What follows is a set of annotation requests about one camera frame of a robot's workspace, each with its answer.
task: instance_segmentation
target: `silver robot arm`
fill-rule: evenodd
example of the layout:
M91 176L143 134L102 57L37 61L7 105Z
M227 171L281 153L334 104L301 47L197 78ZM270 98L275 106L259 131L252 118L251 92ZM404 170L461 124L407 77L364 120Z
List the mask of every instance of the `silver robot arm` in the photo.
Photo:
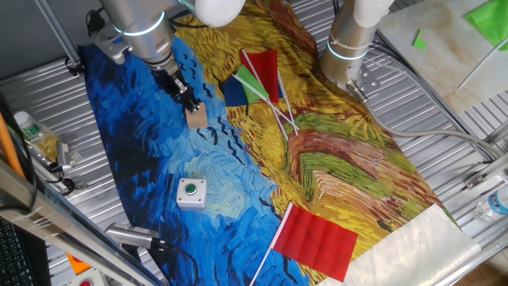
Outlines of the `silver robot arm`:
M394 0L345 0L328 37L321 69L339 88L356 84L381 18Z
M245 0L100 0L122 41L108 39L101 30L90 34L94 43L116 64L124 51L141 58L152 70L160 89L192 114L199 109L194 91L186 83L172 51L173 31L164 11L184 4L211 26L226 25L241 11Z

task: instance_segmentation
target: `white cloth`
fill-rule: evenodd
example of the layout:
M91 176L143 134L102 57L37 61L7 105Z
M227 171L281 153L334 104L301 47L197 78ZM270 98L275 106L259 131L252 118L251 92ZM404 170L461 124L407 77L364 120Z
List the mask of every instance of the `white cloth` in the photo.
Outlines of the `white cloth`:
M436 204L355 259L344 283L317 286L435 285L481 247Z

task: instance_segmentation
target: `painted cloth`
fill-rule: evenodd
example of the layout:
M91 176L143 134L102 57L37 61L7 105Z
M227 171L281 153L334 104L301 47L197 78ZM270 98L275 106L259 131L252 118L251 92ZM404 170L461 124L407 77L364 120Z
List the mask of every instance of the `painted cloth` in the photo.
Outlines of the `painted cloth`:
M226 27L179 28L176 36L175 58L206 104L207 129L187 128L182 106L157 87L140 59L127 54L118 66L96 47L82 54L129 221L195 257L200 285L248 284L289 202L358 233L353 259L433 203L442 206L389 134L325 81L314 39L282 0L248 2ZM277 50L298 136L286 124L285 141L266 104L225 107L219 87L241 66L242 48ZM288 115L284 101L277 107ZM177 207L184 177L207 180L206 211ZM185 257L173 254L160 266L173 284L194 280ZM324 279L271 252L256 284Z

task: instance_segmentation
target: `water bottle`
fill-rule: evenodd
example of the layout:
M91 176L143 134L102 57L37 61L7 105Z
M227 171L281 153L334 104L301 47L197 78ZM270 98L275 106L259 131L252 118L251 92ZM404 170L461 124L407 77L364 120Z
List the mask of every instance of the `water bottle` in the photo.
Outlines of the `water bottle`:
M508 187L497 190L476 206L476 216L487 221L508 215Z
M49 160L56 161L58 137L44 124L33 120L30 114L20 111L14 115L16 123L26 139L35 145Z

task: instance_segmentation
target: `flag stick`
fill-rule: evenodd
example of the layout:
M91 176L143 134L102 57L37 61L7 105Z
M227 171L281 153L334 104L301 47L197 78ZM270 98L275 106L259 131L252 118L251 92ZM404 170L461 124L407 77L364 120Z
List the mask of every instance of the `flag stick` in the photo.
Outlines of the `flag stick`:
M263 260L261 261L260 267L257 268L256 274L254 274L254 277L251 280L251 283L248 286L253 286L254 282L256 281L257 276L260 274L261 269L263 268L264 262L267 260L268 254L270 253L271 248L268 248L267 252L264 254Z
M261 265L256 270L256 274L254 274L254 277L252 278L251 283L248 286L254 285L254 281L256 281L257 276L260 274L260 271L263 268L264 262L267 260L270 250L275 246L275 243L277 242L277 239L279 238L279 235L280 235L281 231L283 230L284 225L286 224L286 220L289 217L289 214L290 214L292 208L293 208L293 203L289 203L289 205L287 206L287 209L286 209L286 214L284 214L283 220L282 220L282 222L280 222L280 226L277 229L277 232L275 232L275 236L271 240L271 243L270 243L270 246L268 247L267 252L264 254L263 260L261 261Z
M248 65L251 67L252 72L254 73L254 76L256 77L257 81L260 82L261 87L264 88L264 85L261 82L260 77L257 75L257 71L254 68L254 65L252 64L251 59L248 57L247 52L245 51L245 49L242 49L241 51L244 53L245 59L247 60ZM280 130L283 132L284 138L286 138L286 141L287 141L286 130L284 130L284 126L280 122L279 116L277 116L277 114L275 114L275 110L274 110L275 108L273 106L270 106L270 107L271 107L271 112L273 112L273 116L275 116L275 119L277 119L277 123L279 124Z
M241 82L241 84L245 85L249 90L251 90L252 92L254 92L255 95L257 95L261 100L263 100L264 102L266 102L269 106L275 108L275 106L273 106L273 104L271 104L271 102L269 100L267 100L264 95L262 95L258 90L256 90L254 87L252 87L250 84L248 84L246 81L244 81L241 77L239 77L238 75L233 75L233 77L235 79L237 79L239 82ZM286 117L286 115L284 115L282 112L280 112L280 110L276 109L275 108L275 111L277 111L277 113L282 116L282 118L286 119L287 122L289 122L289 124L291 124L293 126L293 128L297 129L297 130L300 130L288 117Z
M289 116L291 117L291 121L294 123L293 111L291 110L291 106L289 105L289 101L287 100L286 90L284 89L283 80L280 78L279 69L277 69L277 79L279 80L279 86L280 86L280 90L283 92L284 100L286 100L287 111L289 112ZM294 134L298 135L298 131L296 129L294 130Z

